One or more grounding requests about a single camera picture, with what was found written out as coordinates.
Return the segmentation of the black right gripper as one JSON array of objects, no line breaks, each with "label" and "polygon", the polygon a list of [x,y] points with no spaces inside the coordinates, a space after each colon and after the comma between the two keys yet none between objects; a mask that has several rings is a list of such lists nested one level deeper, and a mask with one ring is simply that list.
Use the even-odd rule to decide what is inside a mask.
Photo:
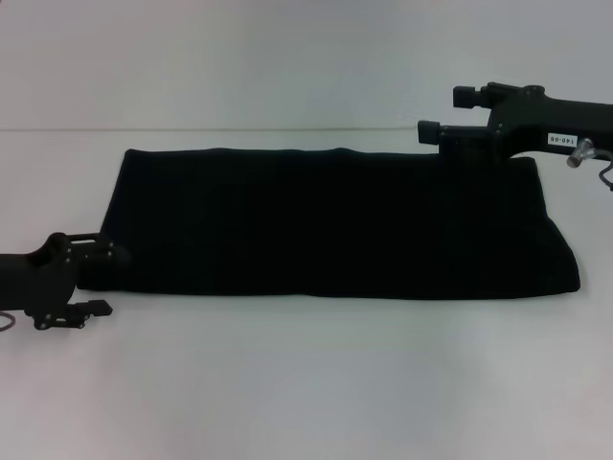
[{"label": "black right gripper", "polygon": [[491,82],[455,86],[453,106],[490,110],[486,126],[449,126],[419,121],[419,142],[437,146],[446,162],[464,166],[499,165],[529,151],[569,155],[583,139],[612,150],[612,106],[555,99],[538,85]]}]

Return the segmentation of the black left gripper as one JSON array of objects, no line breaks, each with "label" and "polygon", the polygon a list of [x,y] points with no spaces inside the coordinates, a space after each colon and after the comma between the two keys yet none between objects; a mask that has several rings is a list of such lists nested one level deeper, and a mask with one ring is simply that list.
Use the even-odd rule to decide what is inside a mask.
[{"label": "black left gripper", "polygon": [[101,233],[52,234],[27,254],[1,256],[1,312],[23,311],[39,331],[82,329],[92,316],[109,316],[105,300],[69,304],[78,274],[121,270],[129,253]]}]

